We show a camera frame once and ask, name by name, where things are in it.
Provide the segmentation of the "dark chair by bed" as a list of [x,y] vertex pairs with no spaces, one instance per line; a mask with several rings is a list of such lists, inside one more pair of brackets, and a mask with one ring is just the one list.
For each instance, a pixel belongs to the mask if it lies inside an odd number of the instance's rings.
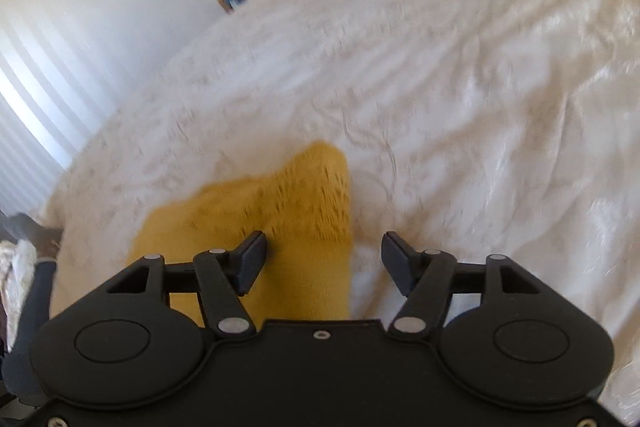
[[62,235],[62,230],[43,227],[25,213],[1,215],[2,241],[26,241],[35,248],[37,254],[34,276],[17,323],[15,341],[1,367],[8,392],[28,407],[41,407],[47,401],[32,369],[29,350],[39,329],[50,319],[53,282],[58,269],[56,258]]

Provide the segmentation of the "white embroidered bedspread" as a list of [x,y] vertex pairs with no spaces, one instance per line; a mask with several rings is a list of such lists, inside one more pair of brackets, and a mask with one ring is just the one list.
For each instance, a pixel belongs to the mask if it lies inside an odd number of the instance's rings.
[[63,174],[53,308],[122,269],[145,217],[323,140],[352,177],[352,311],[400,297],[380,240],[504,254],[615,341],[639,418],[639,0],[250,0],[127,98]]

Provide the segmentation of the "white sheer curtain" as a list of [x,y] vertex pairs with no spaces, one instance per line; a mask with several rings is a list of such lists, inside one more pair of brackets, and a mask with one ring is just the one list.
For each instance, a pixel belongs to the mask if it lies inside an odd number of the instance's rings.
[[45,202],[122,101],[107,36],[77,17],[1,12],[1,208]]

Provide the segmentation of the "wooden picture frame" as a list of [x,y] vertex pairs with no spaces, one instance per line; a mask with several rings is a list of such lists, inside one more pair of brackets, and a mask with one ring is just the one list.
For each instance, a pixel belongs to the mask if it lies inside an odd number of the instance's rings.
[[224,9],[224,12],[232,13],[235,9],[237,9],[245,1],[246,0],[218,0],[218,3]]

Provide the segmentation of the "yellow knit garment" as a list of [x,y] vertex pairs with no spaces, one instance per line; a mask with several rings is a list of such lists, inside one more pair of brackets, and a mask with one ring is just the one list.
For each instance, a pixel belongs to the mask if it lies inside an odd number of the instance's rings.
[[352,202],[345,155],[316,142],[265,176],[210,184],[153,210],[127,260],[160,254],[189,262],[230,249],[262,231],[267,259],[242,303],[266,320],[333,321],[349,317]]

